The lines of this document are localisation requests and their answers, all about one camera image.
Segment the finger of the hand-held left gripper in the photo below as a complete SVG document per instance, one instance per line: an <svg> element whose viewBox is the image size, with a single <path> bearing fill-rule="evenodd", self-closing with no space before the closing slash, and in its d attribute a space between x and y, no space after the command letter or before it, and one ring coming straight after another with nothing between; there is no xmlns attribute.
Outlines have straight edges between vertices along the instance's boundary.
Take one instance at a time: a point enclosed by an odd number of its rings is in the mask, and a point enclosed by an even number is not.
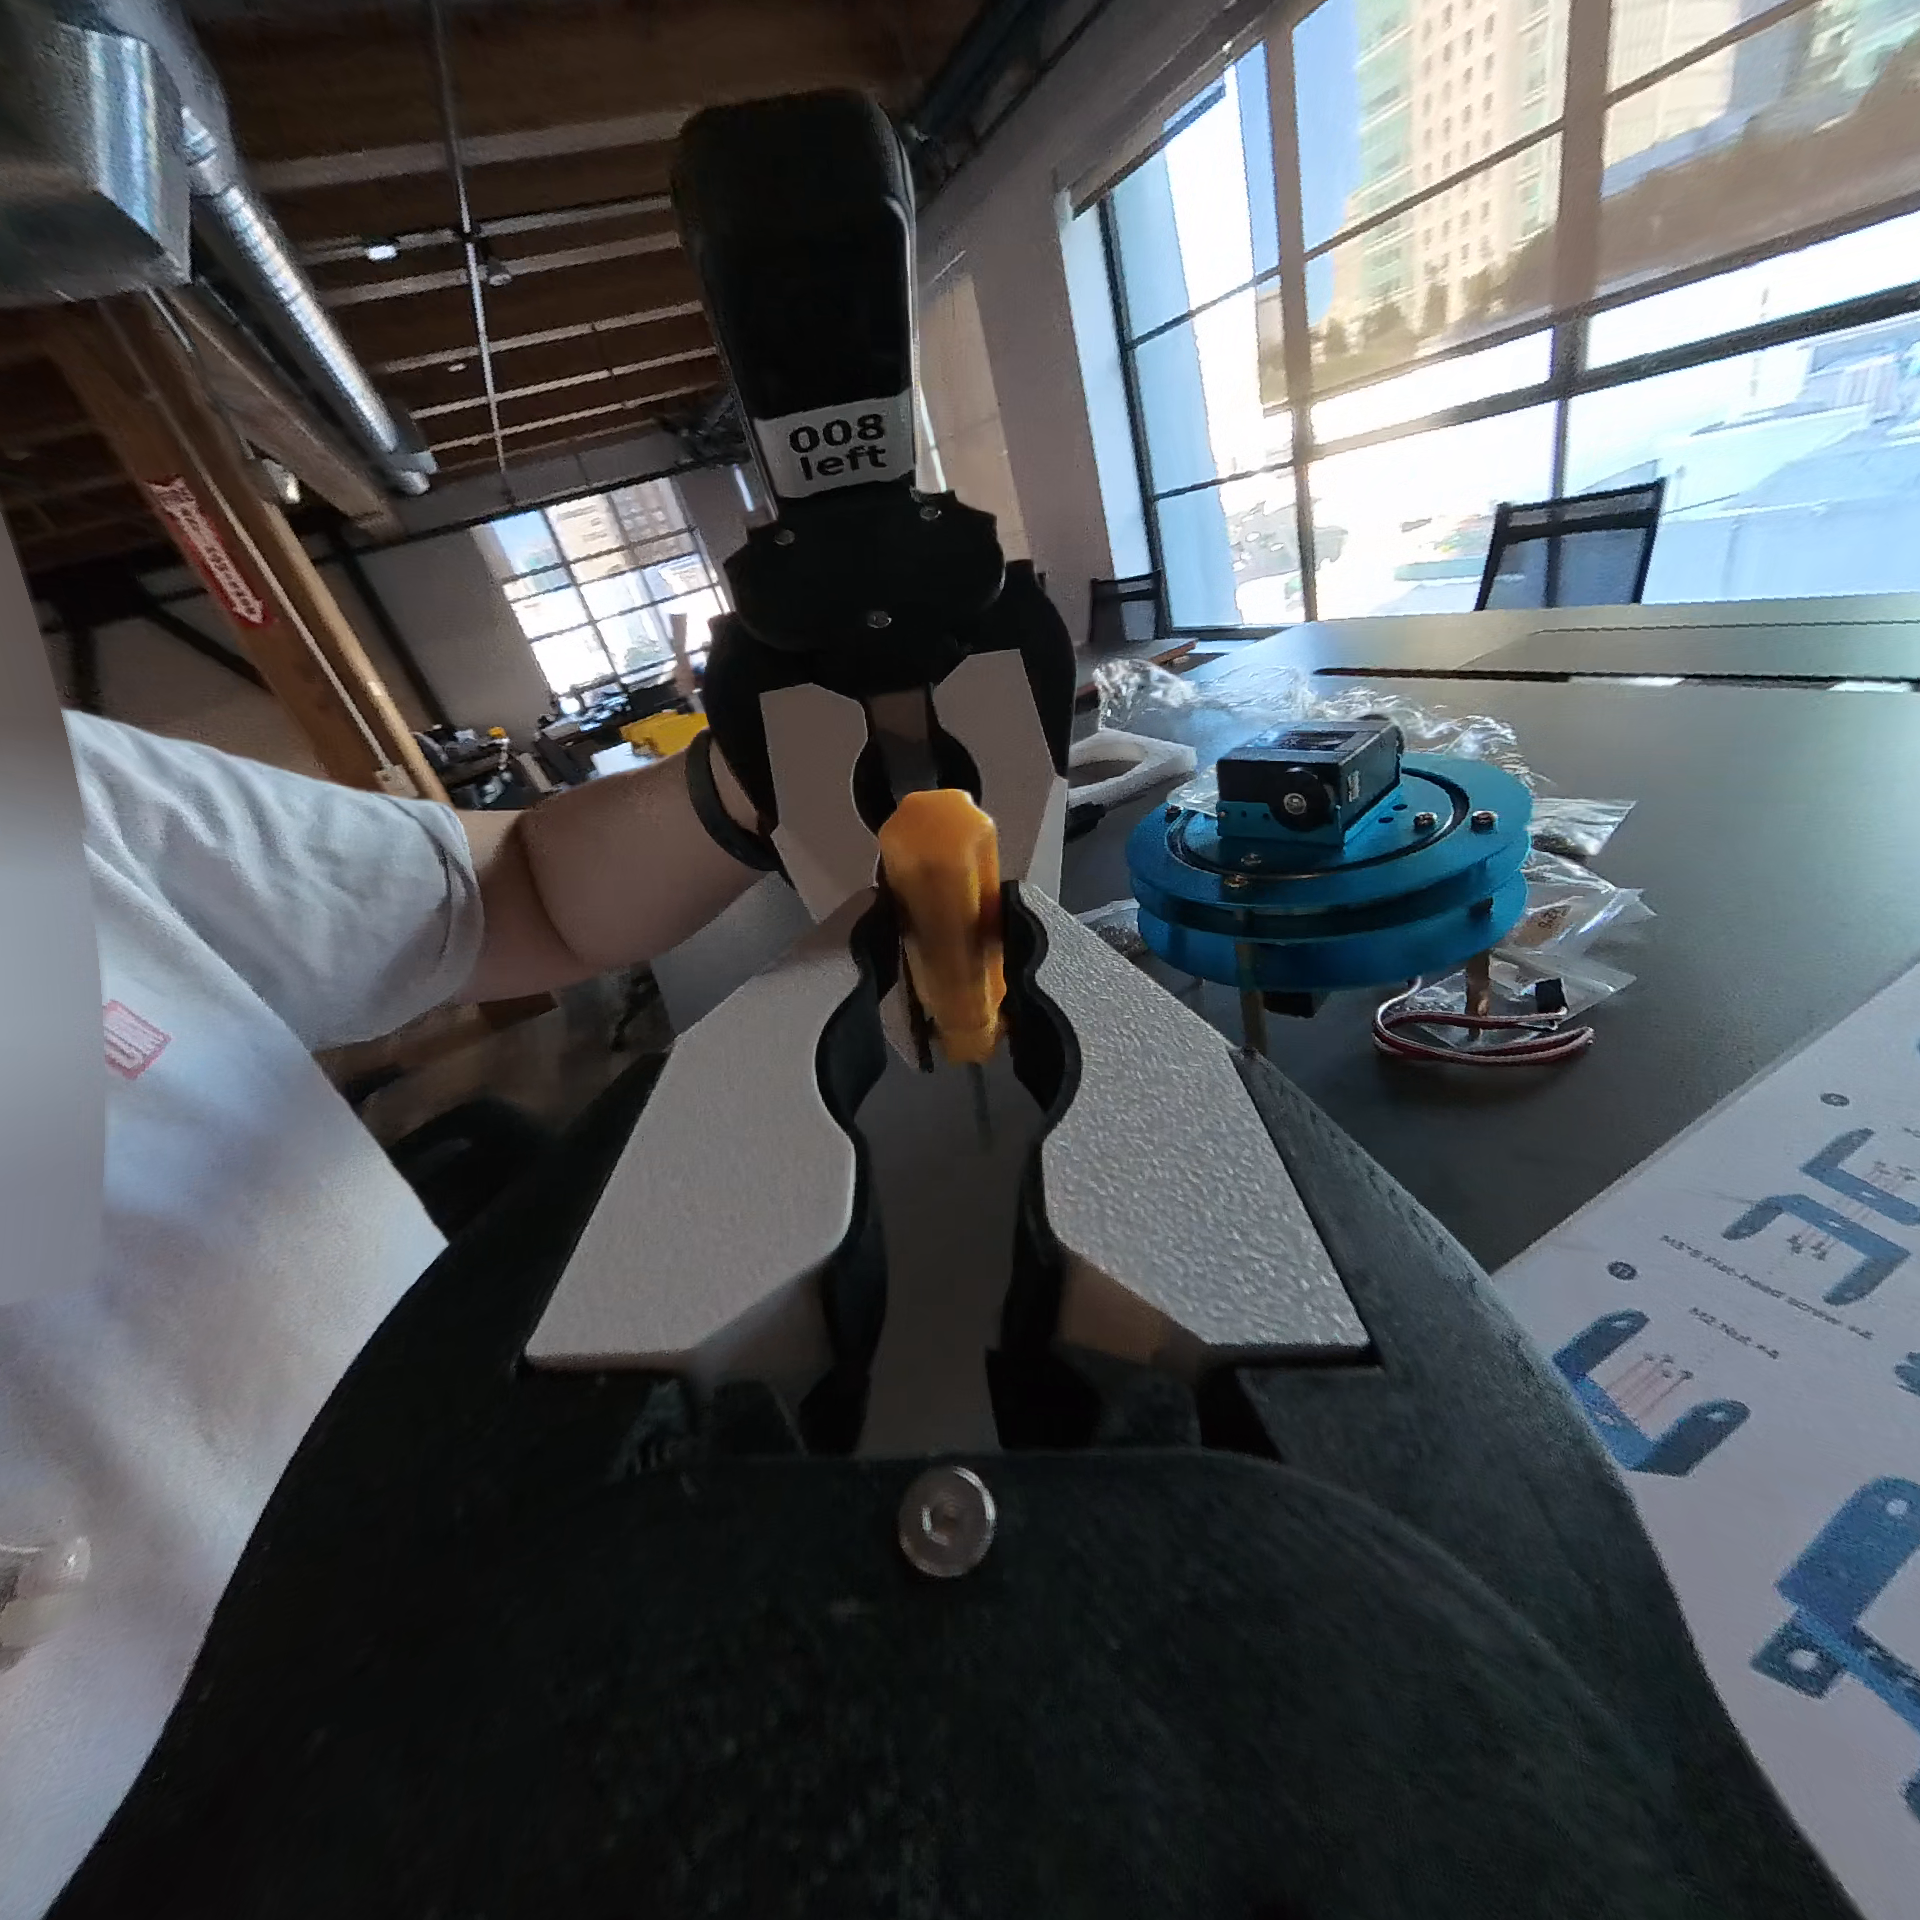
<svg viewBox="0 0 1920 1920"><path fill-rule="evenodd" d="M827 923L875 889L881 868L877 828L854 793L869 709L828 685L792 683L765 689L760 716L778 808L772 842L802 906Z"/></svg>
<svg viewBox="0 0 1920 1920"><path fill-rule="evenodd" d="M1002 881L1058 897L1069 778L1056 768L1027 659L1018 650L969 656L933 687L933 716L972 759Z"/></svg>

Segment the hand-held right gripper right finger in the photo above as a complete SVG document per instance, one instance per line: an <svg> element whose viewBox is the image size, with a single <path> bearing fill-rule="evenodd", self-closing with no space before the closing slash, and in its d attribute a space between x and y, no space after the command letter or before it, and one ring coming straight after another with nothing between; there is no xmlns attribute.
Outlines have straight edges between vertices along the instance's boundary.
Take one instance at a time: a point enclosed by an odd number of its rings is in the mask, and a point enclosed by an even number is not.
<svg viewBox="0 0 1920 1920"><path fill-rule="evenodd" d="M1240 1369L1377 1356L1236 1045L1055 897L1002 894L1034 1109L987 1385L1005 1447L1113 1445Z"/></svg>

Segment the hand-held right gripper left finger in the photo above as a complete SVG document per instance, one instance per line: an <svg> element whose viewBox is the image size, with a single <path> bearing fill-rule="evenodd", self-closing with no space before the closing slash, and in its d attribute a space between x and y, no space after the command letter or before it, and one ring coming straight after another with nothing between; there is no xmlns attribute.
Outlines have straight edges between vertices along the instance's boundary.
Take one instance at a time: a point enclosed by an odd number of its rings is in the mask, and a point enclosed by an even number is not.
<svg viewBox="0 0 1920 1920"><path fill-rule="evenodd" d="M531 1365L757 1383L806 1445L858 1443L891 1289L858 1116L899 977L895 912L865 886L676 1040Z"/></svg>

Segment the yellow handled screwdriver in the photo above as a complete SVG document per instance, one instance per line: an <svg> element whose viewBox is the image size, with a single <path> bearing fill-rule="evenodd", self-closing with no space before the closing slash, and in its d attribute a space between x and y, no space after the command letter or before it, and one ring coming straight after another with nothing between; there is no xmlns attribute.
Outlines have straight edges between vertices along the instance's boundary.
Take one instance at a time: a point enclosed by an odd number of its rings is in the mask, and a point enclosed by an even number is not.
<svg viewBox="0 0 1920 1920"><path fill-rule="evenodd" d="M978 1142L996 1139L989 1064L1005 1032L998 832L962 785L913 790L882 823L879 875L901 952L911 1051L969 1078Z"/></svg>

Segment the person's left forearm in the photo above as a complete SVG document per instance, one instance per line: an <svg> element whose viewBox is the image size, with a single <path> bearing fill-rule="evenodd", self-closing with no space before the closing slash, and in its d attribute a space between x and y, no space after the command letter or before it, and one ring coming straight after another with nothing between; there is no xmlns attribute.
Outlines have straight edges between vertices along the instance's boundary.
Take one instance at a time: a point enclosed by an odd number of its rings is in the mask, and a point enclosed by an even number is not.
<svg viewBox="0 0 1920 1920"><path fill-rule="evenodd" d="M765 850L760 820L711 732L669 759L521 812L467 812L460 825L483 906L464 1004L651 964L769 875L745 859Z"/></svg>

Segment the dark grey desk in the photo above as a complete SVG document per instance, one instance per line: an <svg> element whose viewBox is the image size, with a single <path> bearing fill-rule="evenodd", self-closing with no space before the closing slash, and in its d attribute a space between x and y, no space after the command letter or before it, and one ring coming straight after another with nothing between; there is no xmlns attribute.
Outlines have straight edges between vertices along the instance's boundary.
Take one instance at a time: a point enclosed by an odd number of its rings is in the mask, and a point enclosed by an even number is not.
<svg viewBox="0 0 1920 1920"><path fill-rule="evenodd" d="M1489 1271L1917 962L1912 594L1367 616L1199 659L1131 712L1140 732L1215 757L1280 691L1373 689L1504 721L1557 798L1634 803L1597 866L1651 918L1582 1059L1392 1059L1380 992L1256 1028Z"/></svg>

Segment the white curved object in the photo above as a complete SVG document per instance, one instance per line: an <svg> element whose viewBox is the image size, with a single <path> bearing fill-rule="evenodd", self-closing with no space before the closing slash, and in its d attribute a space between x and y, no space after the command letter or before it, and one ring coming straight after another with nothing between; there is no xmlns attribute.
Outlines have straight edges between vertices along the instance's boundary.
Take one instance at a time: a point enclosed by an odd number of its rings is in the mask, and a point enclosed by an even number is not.
<svg viewBox="0 0 1920 1920"><path fill-rule="evenodd" d="M1197 751L1178 740L1097 728L1069 747L1069 825L1098 823L1115 806L1197 771Z"/></svg>

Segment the black servo motor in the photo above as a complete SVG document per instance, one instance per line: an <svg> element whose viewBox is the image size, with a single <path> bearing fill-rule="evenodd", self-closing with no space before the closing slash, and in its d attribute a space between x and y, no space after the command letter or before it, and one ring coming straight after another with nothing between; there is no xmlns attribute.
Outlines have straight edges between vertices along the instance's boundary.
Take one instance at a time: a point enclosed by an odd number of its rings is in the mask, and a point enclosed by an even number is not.
<svg viewBox="0 0 1920 1920"><path fill-rule="evenodd" d="M1380 712L1278 724L1215 761L1219 862L1235 871L1326 868L1400 821L1407 740Z"/></svg>

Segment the person in white shirt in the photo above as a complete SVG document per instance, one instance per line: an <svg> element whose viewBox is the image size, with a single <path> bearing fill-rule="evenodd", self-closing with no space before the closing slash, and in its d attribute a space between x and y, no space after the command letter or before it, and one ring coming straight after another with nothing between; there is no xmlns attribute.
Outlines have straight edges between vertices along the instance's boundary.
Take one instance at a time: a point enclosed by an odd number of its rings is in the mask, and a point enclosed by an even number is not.
<svg viewBox="0 0 1920 1920"><path fill-rule="evenodd" d="M100 1260L4 1308L4 1915L120 1805L321 1408L445 1248L319 1051L468 983L445 803L65 716L104 992Z"/></svg>

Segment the white instruction booklet blue prints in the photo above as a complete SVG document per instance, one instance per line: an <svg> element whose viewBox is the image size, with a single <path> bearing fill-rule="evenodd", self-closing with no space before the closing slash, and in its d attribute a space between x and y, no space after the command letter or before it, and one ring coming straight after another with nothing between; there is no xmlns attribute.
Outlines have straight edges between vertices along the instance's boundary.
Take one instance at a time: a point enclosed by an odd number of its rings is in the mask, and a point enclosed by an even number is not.
<svg viewBox="0 0 1920 1920"><path fill-rule="evenodd" d="M1917 1831L1911 967L1502 1274L1785 1797Z"/></svg>

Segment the clear bag with label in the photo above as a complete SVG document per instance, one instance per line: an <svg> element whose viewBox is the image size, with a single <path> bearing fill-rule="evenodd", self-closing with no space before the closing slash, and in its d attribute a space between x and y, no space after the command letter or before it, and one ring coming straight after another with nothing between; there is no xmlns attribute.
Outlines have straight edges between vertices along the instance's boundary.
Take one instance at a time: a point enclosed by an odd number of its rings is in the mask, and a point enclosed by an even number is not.
<svg viewBox="0 0 1920 1920"><path fill-rule="evenodd" d="M1597 941L1640 918L1640 888L1531 877L1520 920L1495 949L1492 983L1525 997L1546 979L1566 979Z"/></svg>

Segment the small clear plastic bag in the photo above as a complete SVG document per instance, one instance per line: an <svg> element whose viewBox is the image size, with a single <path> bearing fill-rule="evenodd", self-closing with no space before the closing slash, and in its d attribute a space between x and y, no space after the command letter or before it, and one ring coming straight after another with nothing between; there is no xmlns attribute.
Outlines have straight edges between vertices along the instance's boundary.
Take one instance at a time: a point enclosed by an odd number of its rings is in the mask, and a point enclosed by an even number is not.
<svg viewBox="0 0 1920 1920"><path fill-rule="evenodd" d="M1531 816L1531 848L1591 866L1634 809L1632 798L1540 793Z"/></svg>

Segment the black mesh office chair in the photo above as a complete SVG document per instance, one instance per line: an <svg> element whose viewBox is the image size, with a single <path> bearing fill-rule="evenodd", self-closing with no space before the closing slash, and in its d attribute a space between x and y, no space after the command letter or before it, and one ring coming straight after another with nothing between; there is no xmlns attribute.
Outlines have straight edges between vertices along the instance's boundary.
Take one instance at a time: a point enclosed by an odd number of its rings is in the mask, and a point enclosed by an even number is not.
<svg viewBox="0 0 1920 1920"><path fill-rule="evenodd" d="M1477 612L1629 607L1645 598L1669 482L1496 506Z"/></svg>

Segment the red hanging sign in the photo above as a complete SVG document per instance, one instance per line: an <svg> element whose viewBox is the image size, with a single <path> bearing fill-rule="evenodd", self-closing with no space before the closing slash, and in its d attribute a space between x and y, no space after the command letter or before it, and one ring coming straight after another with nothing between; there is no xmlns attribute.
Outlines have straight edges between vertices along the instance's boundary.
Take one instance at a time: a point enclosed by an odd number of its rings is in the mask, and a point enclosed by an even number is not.
<svg viewBox="0 0 1920 1920"><path fill-rule="evenodd" d="M174 474L143 479L140 488L152 511L165 523L169 537L174 539L179 551L222 612L251 631L272 627L277 622L272 603L263 598L243 562L234 555L222 525L208 516L205 499L191 479Z"/></svg>

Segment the silver air duct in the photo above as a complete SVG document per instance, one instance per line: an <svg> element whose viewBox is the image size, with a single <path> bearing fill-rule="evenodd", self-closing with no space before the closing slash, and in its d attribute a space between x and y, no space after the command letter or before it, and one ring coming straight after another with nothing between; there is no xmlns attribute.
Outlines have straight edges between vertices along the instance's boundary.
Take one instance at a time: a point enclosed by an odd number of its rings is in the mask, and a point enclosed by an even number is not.
<svg viewBox="0 0 1920 1920"><path fill-rule="evenodd" d="M436 460L354 356L253 181L181 3L2 6L2 301L188 284L192 243L405 498Z"/></svg>

